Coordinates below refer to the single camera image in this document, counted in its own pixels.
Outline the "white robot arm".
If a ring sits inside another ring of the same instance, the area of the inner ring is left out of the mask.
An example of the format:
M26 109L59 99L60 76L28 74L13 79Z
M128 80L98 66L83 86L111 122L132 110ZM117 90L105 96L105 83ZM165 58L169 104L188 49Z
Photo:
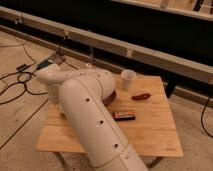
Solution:
M51 64L36 72L57 101L96 171L148 171L103 101L115 92L104 69L63 71Z

